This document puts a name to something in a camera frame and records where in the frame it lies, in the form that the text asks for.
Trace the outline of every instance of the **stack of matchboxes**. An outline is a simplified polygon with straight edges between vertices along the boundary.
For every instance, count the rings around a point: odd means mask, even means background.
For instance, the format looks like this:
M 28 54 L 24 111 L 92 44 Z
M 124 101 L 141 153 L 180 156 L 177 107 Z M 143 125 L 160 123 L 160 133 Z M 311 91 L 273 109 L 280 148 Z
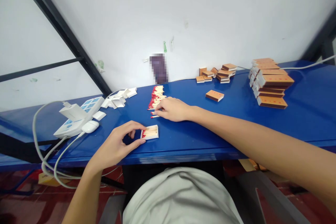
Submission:
M 287 72 L 280 69 L 278 64 L 271 58 L 252 60 L 252 69 L 248 75 L 250 87 L 259 106 L 277 109 L 287 108 L 284 100 L 285 90 L 294 80 Z
M 221 70 L 213 67 L 211 71 L 207 68 L 199 69 L 199 76 L 196 77 L 197 83 L 212 81 L 212 78 L 217 78 L 220 83 L 230 83 L 230 77 L 236 74 L 237 66 L 233 64 L 224 64 Z

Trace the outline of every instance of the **white power strip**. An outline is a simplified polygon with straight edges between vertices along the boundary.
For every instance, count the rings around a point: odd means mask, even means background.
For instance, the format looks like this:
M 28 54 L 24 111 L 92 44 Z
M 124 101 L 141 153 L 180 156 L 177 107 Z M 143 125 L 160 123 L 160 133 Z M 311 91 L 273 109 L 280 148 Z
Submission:
M 57 138 L 63 138 L 64 136 L 76 136 L 82 132 L 82 126 L 87 123 L 88 121 L 92 120 L 92 116 L 97 113 L 100 109 L 100 106 L 104 102 L 103 97 L 96 97 L 84 102 L 81 108 L 88 114 L 86 118 L 78 120 L 78 121 L 71 121 L 68 119 L 55 133 L 54 136 Z

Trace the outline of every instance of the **forearm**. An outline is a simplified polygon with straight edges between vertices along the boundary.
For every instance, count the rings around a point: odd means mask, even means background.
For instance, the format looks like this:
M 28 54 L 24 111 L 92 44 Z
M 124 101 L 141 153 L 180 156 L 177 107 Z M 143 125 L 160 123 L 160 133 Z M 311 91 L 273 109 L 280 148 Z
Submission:
M 193 107 L 191 121 L 213 131 L 269 170 L 335 201 L 336 155 L 262 125 Z
M 101 177 L 102 171 L 96 171 L 89 163 L 84 170 L 62 224 L 96 223 Z

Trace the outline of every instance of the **hand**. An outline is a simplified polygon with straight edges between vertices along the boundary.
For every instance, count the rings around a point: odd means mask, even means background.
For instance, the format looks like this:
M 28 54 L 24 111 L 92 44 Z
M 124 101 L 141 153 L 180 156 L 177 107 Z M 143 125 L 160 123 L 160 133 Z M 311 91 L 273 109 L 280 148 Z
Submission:
M 134 121 L 129 121 L 114 130 L 91 158 L 89 165 L 97 172 L 119 163 L 131 151 L 138 148 L 146 140 L 141 138 L 126 145 L 123 138 L 126 134 L 134 139 L 135 130 L 145 130 L 146 127 Z
M 193 108 L 180 99 L 167 97 L 156 106 L 154 114 L 170 121 L 185 121 L 190 120 Z

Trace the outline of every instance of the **blue table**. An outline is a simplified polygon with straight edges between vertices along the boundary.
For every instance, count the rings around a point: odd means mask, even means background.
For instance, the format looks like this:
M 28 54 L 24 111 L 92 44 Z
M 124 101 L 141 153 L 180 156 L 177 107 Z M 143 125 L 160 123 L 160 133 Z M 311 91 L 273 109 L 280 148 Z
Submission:
M 302 67 L 307 61 L 293 61 L 279 64 L 281 67 Z M 194 79 L 170 82 L 164 85 L 165 95 L 179 98 L 189 105 L 252 121 L 284 134 L 309 142 L 313 145 L 336 152 L 336 66 L 318 65 L 304 70 L 288 70 L 295 80 L 285 91 L 285 110 L 260 107 L 249 86 L 248 70 L 237 71 L 229 84 L 218 80 L 196 84 Z M 130 153 L 122 164 L 168 163 L 245 158 L 232 145 L 193 122 L 171 122 L 163 118 L 151 119 L 147 110 L 153 86 L 138 88 L 138 94 L 126 100 L 126 106 L 118 109 L 101 109 L 107 115 L 99 123 L 100 127 L 73 144 L 64 154 L 60 167 L 83 167 L 108 137 L 112 129 L 134 120 L 145 126 L 159 126 L 160 137 L 148 140 Z M 209 90 L 224 93 L 220 102 L 205 97 Z M 81 104 L 92 98 L 85 97 L 70 101 Z M 32 141 L 31 122 L 40 106 L 0 113 L 7 126 L 0 131 L 22 141 Z M 37 122 L 39 140 L 54 139 L 52 136 L 65 121 L 58 113 L 62 104 L 53 104 L 41 112 Z M 126 144 L 132 140 L 126 137 Z M 56 162 L 58 155 L 51 161 Z M 29 169 L 32 165 L 11 157 L 0 156 L 0 171 L 9 169 Z

